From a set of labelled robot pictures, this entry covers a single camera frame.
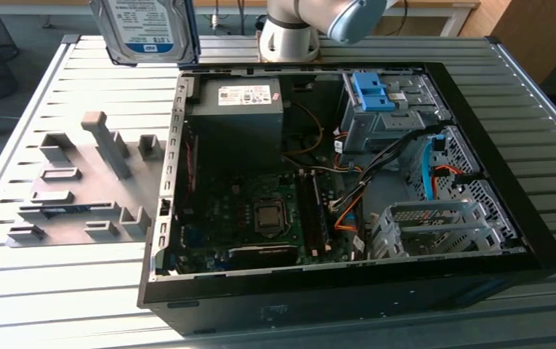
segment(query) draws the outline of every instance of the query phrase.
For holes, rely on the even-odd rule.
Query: hard drive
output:
[[[192,0],[89,0],[114,65],[197,62]]]

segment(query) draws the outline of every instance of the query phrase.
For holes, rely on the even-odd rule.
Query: black wire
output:
[[[245,0],[237,0],[237,7],[238,7],[238,17],[240,17],[240,34],[245,35]]]
[[[402,12],[401,24],[398,25],[394,31],[389,32],[388,34],[384,34],[384,36],[401,35],[401,30],[402,30],[403,24],[406,23],[406,16],[409,13],[409,3],[406,0],[402,0],[402,2],[403,2],[403,12]]]
[[[368,165],[365,165],[361,170],[361,174],[357,178],[357,185],[350,189],[350,191],[333,203],[333,207],[340,206],[350,197],[353,197],[360,190],[365,190],[366,185],[369,184],[372,177],[378,169],[382,169],[401,154],[403,148],[411,140],[422,135],[435,134],[439,132],[442,126],[431,125],[425,129],[417,129],[405,134],[401,138],[394,140],[372,158]]]

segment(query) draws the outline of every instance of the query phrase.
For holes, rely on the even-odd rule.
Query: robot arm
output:
[[[269,0],[260,53],[270,62],[309,61],[318,55],[321,31],[341,44],[369,34],[398,0]]]

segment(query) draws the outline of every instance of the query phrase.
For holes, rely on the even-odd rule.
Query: white table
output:
[[[136,307],[142,243],[5,247],[5,232],[21,205],[8,200],[29,193],[30,183],[20,180],[40,171],[41,154],[30,146],[42,131],[76,125],[80,111],[89,108],[110,115],[109,129],[166,132],[176,68],[114,67],[104,45],[101,37],[85,36],[60,46],[0,155],[0,342],[5,347],[214,348],[216,343],[238,342],[226,347],[556,348],[556,275],[463,310],[182,338]],[[202,37],[201,46],[201,62],[254,62],[253,38]],[[556,238],[556,109],[503,48],[483,39],[382,37],[364,40],[356,49],[322,40],[322,58],[445,63]],[[52,115],[54,120],[41,118]]]

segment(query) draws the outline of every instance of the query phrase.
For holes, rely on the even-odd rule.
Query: motherboard chip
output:
[[[284,200],[258,199],[254,202],[254,230],[265,238],[274,238],[284,232]]]
[[[280,226],[280,210],[277,207],[258,208],[258,226],[261,228]]]

